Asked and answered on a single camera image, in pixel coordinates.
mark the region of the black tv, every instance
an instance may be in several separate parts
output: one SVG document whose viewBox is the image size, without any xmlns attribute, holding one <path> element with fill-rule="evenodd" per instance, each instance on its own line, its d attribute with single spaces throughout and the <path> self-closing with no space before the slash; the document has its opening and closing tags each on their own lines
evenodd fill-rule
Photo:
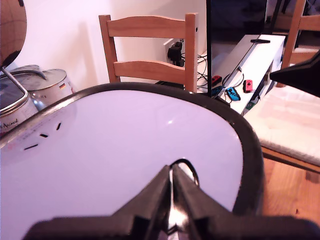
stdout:
<svg viewBox="0 0 320 240">
<path fill-rule="evenodd" d="M 268 0 L 206 0 L 208 95 L 215 70 L 245 35 L 257 39 L 266 23 Z M 254 43 L 247 45 L 228 65 L 230 75 L 244 61 Z"/>
</svg>

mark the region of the chair cushion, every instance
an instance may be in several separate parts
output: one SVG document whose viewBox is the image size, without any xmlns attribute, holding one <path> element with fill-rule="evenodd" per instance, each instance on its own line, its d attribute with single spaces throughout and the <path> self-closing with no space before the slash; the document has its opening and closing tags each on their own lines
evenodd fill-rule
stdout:
<svg viewBox="0 0 320 240">
<path fill-rule="evenodd" d="M 320 166 L 320 98 L 274 87 L 244 117 L 263 147 Z"/>
</svg>

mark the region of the vent slot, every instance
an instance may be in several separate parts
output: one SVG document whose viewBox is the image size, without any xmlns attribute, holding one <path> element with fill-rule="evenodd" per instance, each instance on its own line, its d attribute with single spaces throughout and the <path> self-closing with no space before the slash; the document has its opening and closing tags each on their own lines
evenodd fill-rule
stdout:
<svg viewBox="0 0 320 240">
<path fill-rule="evenodd" d="M 34 147 L 36 147 L 36 146 L 38 146 L 38 144 L 32 145 L 32 146 L 28 146 L 28 147 L 26 147 L 26 148 L 24 149 L 24 151 L 25 151 L 25 150 L 28 150 L 28 149 L 32 149 L 32 148 L 34 148 Z"/>
<path fill-rule="evenodd" d="M 56 127 L 56 130 L 58 131 L 60 127 L 61 127 L 61 122 L 59 122 L 58 126 Z"/>
</svg>

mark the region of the chair backrest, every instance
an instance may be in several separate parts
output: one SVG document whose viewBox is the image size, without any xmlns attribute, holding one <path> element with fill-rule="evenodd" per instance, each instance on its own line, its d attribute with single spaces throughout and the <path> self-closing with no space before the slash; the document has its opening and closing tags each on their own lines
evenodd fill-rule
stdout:
<svg viewBox="0 0 320 240">
<path fill-rule="evenodd" d="M 314 51 L 294 51 L 299 30 L 320 31 L 320 15 L 303 16 L 306 0 L 297 0 L 291 21 L 288 39 L 285 45 L 281 68 L 309 60 L 317 53 Z"/>
<path fill-rule="evenodd" d="M 110 83 L 120 76 L 184 84 L 190 92 L 197 91 L 198 20 L 197 13 L 187 13 L 185 20 L 162 16 L 132 16 L 111 20 L 99 15 L 102 41 Z M 162 61 L 117 60 L 114 37 L 184 39 L 185 67 Z"/>
</svg>

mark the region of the metal pot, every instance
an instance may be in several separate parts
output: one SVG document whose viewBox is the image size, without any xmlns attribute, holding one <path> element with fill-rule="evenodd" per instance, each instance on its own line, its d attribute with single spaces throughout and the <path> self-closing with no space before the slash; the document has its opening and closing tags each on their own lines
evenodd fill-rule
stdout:
<svg viewBox="0 0 320 240">
<path fill-rule="evenodd" d="M 14 76 L 29 92 L 39 111 L 75 92 L 66 71 L 51 69 L 39 73 L 30 72 Z"/>
<path fill-rule="evenodd" d="M 0 136 L 38 112 L 28 92 L 9 77 L 0 81 Z"/>
</svg>

